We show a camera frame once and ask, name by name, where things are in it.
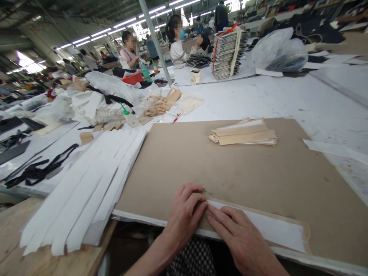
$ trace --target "stack of paper strips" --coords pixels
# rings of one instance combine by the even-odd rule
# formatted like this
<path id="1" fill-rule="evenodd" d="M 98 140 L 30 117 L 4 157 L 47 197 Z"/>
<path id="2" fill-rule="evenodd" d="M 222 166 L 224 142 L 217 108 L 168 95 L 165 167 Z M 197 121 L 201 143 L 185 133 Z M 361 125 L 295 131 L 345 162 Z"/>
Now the stack of paper strips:
<path id="1" fill-rule="evenodd" d="M 98 245 L 146 131 L 105 131 L 67 171 L 24 228 L 23 255 L 51 245 L 54 256 Z"/>
<path id="2" fill-rule="evenodd" d="M 275 146 L 278 137 L 274 130 L 269 130 L 265 119 L 250 120 L 249 117 L 229 126 L 211 130 L 210 140 L 223 145 L 249 144 Z"/>
<path id="3" fill-rule="evenodd" d="M 230 33 L 219 32 L 215 34 L 211 65 L 216 79 L 225 79 L 239 73 L 239 60 L 247 46 L 249 32 L 234 30 Z"/>

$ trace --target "black strap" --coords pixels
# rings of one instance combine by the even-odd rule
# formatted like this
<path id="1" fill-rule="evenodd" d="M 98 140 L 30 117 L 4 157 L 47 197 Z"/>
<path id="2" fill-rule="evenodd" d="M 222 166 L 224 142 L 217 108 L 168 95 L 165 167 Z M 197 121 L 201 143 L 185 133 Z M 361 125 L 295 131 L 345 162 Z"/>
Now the black strap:
<path id="1" fill-rule="evenodd" d="M 49 162 L 48 159 L 34 163 L 29 165 L 26 169 L 24 169 L 23 173 L 13 178 L 12 180 L 9 180 L 5 183 L 7 189 L 10 189 L 18 184 L 20 184 L 22 181 L 25 181 L 25 184 L 27 186 L 33 186 L 37 183 L 41 182 L 45 179 L 46 175 L 48 175 L 53 170 L 57 169 L 61 166 L 61 164 L 69 157 L 69 155 L 78 147 L 78 144 L 74 144 L 70 146 L 67 150 L 62 152 L 61 154 L 57 155 L 51 162 L 48 164 L 44 169 L 39 169 L 37 166 L 46 164 Z M 66 154 L 66 157 L 64 159 L 59 160 L 64 154 Z"/>

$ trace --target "patterned fabric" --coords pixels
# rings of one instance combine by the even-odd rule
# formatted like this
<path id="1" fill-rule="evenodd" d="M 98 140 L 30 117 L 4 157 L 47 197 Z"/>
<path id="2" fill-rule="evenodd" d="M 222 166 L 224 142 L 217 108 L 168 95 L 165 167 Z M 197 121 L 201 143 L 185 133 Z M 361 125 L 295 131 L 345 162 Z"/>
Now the patterned fabric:
<path id="1" fill-rule="evenodd" d="M 166 276 L 216 276 L 214 258 L 205 239 L 192 236 L 166 268 Z"/>

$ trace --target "orange strap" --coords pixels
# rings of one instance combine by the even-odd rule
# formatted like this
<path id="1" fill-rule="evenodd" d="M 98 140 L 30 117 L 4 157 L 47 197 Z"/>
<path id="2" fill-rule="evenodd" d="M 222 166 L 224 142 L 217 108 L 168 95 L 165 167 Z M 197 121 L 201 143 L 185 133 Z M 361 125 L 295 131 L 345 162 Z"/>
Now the orange strap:
<path id="1" fill-rule="evenodd" d="M 224 34 L 227 34 L 227 33 L 231 33 L 236 26 L 238 26 L 239 23 L 236 23 L 234 26 L 232 26 L 230 29 L 227 29 L 225 32 L 223 32 L 222 34 L 219 35 L 219 37 L 217 38 L 217 41 L 216 41 L 216 46 L 215 46 L 215 52 L 214 52 L 214 60 L 212 61 L 212 72 L 215 74 L 215 57 L 216 57 L 216 50 L 217 50 L 217 43 L 219 42 L 219 38 L 221 36 L 223 36 Z"/>

